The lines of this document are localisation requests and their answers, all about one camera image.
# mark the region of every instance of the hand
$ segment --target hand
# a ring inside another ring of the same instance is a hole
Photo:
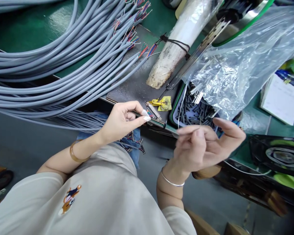
[[[245,133],[231,121],[214,118],[224,134],[219,139],[210,126],[187,126],[177,131],[173,160],[185,172],[194,172],[218,164],[244,141]]]
[[[136,111],[142,116],[136,118],[132,111]],[[103,144],[106,145],[122,139],[132,130],[150,121],[150,119],[147,111],[143,109],[138,101],[117,103],[97,135],[103,141]]]

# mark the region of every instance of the dark blue tray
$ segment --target dark blue tray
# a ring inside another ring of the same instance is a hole
[[[185,89],[189,90],[189,86],[183,84],[180,93],[174,103],[173,109],[170,114],[170,121],[178,128],[184,127],[187,125],[208,125],[211,126],[213,130],[217,130],[213,122],[212,118],[207,117],[211,112],[214,111],[211,105],[208,105],[203,99],[199,102],[199,104],[194,105],[192,103],[192,97],[188,95],[188,90],[185,94],[184,106],[182,107],[181,113],[184,115],[180,115],[180,120],[178,121],[178,114],[180,112],[180,105],[183,99],[183,95]]]

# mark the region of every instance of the white paper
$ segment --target white paper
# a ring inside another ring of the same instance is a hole
[[[294,86],[274,74],[266,86],[261,108],[281,121],[294,125]]]

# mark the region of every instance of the cable bundle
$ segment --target cable bundle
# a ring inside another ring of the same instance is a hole
[[[58,2],[59,0],[0,0],[0,13],[18,10],[38,4]]]
[[[59,118],[77,115],[77,108],[107,94],[147,61],[144,57],[132,71],[113,84],[148,49],[144,45],[140,53],[121,63],[125,53],[138,41],[135,26],[148,15],[146,10],[150,3],[139,7],[142,3],[142,0],[107,0],[100,6],[99,0],[89,0],[75,20],[76,0],[70,26],[60,38],[33,51],[0,53],[0,112],[44,125],[46,123],[33,118],[53,118],[72,130],[97,131],[99,126],[91,124],[86,128],[74,121],[70,124],[59,121]],[[31,81],[60,71],[93,52],[89,61],[69,75],[43,86],[30,85]],[[13,88],[6,82],[27,82],[30,87]],[[64,106],[77,96],[81,97]]]

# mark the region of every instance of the gray floor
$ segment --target gray floor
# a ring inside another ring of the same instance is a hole
[[[0,165],[15,173],[13,183],[0,192],[8,192],[13,184],[34,174],[53,154],[69,146],[78,132],[45,127],[0,114]],[[166,161],[173,157],[175,140],[142,129],[145,155],[140,156],[138,176],[156,199],[156,179]],[[190,177],[184,187],[184,205],[206,220],[217,232],[224,233],[227,222],[242,226],[248,201],[218,185],[213,179]],[[246,228],[251,231],[256,220],[255,235],[293,234],[294,215],[283,219],[254,203]]]

